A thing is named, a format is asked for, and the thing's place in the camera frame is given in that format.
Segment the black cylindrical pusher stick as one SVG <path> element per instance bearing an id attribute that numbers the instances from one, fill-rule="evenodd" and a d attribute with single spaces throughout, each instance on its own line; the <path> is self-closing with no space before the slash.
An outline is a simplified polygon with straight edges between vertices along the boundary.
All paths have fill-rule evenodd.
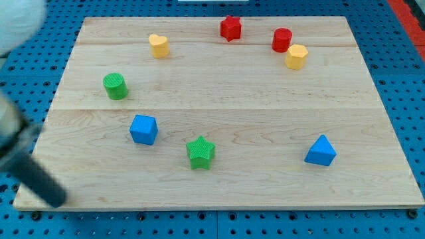
<path id="1" fill-rule="evenodd" d="M 66 202 L 66 190 L 30 155 L 18 153 L 9 157 L 7 172 L 25 184 L 49 206 L 58 208 Z"/>

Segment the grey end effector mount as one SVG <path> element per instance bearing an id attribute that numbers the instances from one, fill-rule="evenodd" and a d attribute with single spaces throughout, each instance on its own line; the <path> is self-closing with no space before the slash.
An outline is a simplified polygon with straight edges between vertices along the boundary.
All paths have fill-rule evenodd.
<path id="1" fill-rule="evenodd" d="M 41 132 L 41 126 L 30 123 L 18 107 L 1 93 L 1 171 L 34 163 L 29 146 Z"/>

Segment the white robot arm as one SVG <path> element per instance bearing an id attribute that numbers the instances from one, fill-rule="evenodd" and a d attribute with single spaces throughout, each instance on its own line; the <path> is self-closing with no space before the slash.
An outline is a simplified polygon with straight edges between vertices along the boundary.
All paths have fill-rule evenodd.
<path id="1" fill-rule="evenodd" d="M 46 1 L 1 2 L 1 55 L 28 41 L 46 17 Z M 65 189 L 37 163 L 27 147 L 41 132 L 18 107 L 1 96 L 1 171 L 11 174 L 53 208 L 66 202 Z"/>

